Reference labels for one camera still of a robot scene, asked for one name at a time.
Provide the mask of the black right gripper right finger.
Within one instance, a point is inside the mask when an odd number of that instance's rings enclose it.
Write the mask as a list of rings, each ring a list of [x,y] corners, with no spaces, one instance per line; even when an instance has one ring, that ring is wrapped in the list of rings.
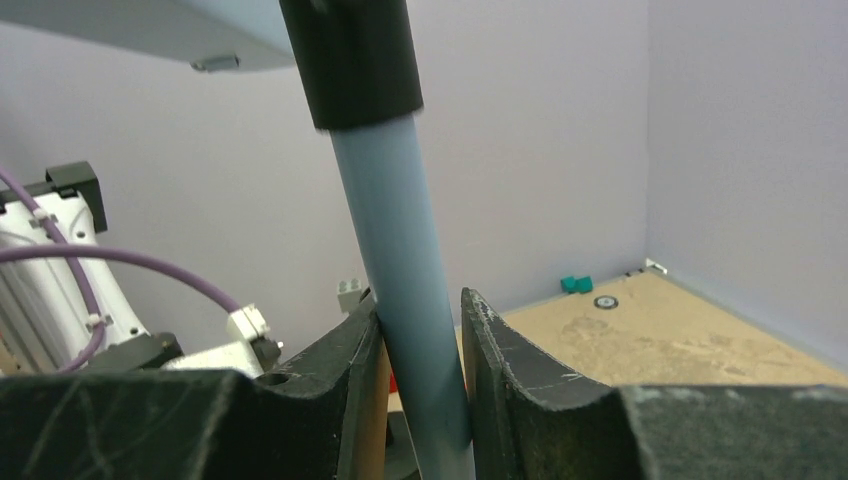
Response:
[[[843,479],[847,392],[825,385],[612,387],[461,294],[479,479]]]

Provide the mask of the light blue music stand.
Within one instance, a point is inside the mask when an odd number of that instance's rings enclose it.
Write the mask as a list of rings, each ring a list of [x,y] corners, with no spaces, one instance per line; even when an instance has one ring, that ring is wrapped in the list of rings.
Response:
[[[295,66],[330,135],[421,475],[472,470],[468,403],[418,144],[403,1],[5,1],[4,22],[189,64]]]

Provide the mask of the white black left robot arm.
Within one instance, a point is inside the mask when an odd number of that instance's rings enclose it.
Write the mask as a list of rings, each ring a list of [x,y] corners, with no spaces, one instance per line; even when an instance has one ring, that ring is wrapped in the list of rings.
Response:
[[[50,167],[23,184],[1,171],[1,246],[50,245],[53,230],[69,244],[94,245],[107,230],[100,182],[91,165]],[[1,267],[1,339],[21,372],[82,368],[160,368],[181,356],[171,333],[151,333],[139,320],[109,266],[64,258]]]

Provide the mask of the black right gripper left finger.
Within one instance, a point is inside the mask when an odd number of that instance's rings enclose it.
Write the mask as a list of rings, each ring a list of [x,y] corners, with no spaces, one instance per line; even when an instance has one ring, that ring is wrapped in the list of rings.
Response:
[[[372,297],[276,369],[17,376],[5,479],[380,479],[385,346]]]

